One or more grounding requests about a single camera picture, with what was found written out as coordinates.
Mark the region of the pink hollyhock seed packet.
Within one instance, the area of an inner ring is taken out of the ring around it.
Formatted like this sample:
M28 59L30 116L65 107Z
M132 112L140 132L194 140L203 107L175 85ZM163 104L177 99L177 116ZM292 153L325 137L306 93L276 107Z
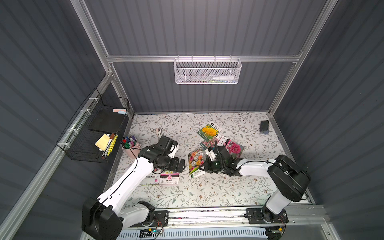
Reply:
M234 158L240 158L244 150L244 146L225 136L220 138L218 146L224 146L228 150L229 154Z

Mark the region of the chrysanthemum seed packet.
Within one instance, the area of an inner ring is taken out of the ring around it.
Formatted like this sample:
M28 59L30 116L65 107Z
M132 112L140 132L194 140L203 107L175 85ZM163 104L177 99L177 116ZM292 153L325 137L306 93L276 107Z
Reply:
M150 174L143 181L142 185L177 185L180 174L165 171L162 174Z

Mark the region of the yellow sunflower seed packet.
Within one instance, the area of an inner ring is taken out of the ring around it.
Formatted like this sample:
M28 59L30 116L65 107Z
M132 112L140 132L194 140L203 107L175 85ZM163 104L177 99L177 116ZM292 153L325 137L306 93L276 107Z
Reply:
M222 128L214 122L210 122L205 126L201 127L197 134L202 137L205 141L210 141L213 138L220 139Z

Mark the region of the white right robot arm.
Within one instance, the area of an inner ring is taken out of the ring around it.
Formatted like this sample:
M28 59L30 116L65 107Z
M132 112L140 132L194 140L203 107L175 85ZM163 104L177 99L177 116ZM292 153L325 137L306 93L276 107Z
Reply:
M272 160L234 158L223 146L208 148L206 154L206 160L199 166L206 173L229 177L265 177L272 179L276 185L277 190L262 208L246 213L250 222L287 223L285 207L292 202L300 202L311 181L310 175L285 155Z

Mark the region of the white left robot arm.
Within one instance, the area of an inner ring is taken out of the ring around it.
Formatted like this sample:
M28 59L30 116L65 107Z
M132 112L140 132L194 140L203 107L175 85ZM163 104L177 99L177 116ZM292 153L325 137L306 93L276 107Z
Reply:
M115 240L124 228L137 224L150 226L155 207L140 201L133 207L123 206L138 185L156 169L182 173L185 160L176 157L179 144L161 136L157 144L144 147L130 168L96 199L83 204L81 229L95 240Z

